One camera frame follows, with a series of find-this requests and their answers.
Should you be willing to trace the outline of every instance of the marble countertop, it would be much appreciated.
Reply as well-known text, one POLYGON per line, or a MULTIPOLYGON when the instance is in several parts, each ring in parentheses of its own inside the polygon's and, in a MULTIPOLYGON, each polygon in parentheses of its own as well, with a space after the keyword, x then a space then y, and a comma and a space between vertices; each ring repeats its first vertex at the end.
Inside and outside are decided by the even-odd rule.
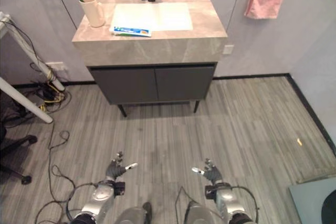
POLYGON ((193 30, 152 31, 152 37, 115 36, 109 31, 117 4, 143 1, 99 2, 104 8, 105 24, 93 28, 84 16, 72 39, 88 67, 217 62, 223 53, 227 34, 210 0, 156 0, 187 3, 193 30))
POLYGON ((72 42, 81 41, 116 41, 116 40, 151 40, 151 39, 183 39, 183 38, 226 38, 226 31, 219 20, 216 10, 210 0, 156 0, 160 2, 187 3, 193 30, 183 31, 153 31, 152 37, 114 36, 109 31, 117 4, 150 3, 142 0, 98 0, 102 3, 106 22, 102 27, 93 28, 89 25, 86 16, 83 17, 72 42))

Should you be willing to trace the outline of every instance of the gray cabinet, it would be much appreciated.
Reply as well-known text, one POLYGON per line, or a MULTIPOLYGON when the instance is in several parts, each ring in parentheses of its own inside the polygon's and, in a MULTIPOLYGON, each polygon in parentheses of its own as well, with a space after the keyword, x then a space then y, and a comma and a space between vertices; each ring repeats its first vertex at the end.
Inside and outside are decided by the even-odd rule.
POLYGON ((214 66, 156 68, 159 101, 204 99, 214 74, 214 66))
POLYGON ((158 100, 153 68, 91 68, 97 85, 111 104, 158 100))
POLYGON ((196 100, 206 97, 215 62, 201 64, 89 67, 97 85, 110 102, 122 104, 196 100))

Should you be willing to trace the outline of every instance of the sink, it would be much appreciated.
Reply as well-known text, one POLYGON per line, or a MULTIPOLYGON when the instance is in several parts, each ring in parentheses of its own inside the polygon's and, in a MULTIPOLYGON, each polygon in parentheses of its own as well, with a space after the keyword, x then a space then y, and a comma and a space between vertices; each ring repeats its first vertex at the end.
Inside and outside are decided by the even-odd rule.
POLYGON ((151 31, 193 29, 187 3, 117 4, 110 31, 114 26, 151 31))

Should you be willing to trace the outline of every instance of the wall outlet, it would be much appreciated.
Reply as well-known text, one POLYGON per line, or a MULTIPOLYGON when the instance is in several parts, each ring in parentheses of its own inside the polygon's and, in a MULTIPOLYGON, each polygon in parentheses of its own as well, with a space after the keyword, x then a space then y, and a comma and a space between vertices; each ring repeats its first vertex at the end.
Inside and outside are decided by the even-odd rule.
POLYGON ((224 46, 224 50, 223 50, 223 54, 224 55, 230 55, 232 54, 233 48, 235 47, 235 45, 225 45, 224 46))
POLYGON ((51 67, 54 71, 65 71, 68 70, 68 68, 65 66, 64 62, 46 62, 46 65, 51 67))

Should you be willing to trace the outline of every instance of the beige cup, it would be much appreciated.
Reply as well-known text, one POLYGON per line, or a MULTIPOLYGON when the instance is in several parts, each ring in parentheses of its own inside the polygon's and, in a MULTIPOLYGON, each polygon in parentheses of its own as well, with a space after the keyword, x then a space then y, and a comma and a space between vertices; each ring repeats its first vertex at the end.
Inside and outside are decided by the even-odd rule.
POLYGON ((97 0, 83 0, 84 2, 79 1, 82 6, 86 17, 89 20, 89 23, 92 27, 100 27, 105 23, 104 18, 104 9, 101 6, 101 3, 98 3, 97 0))

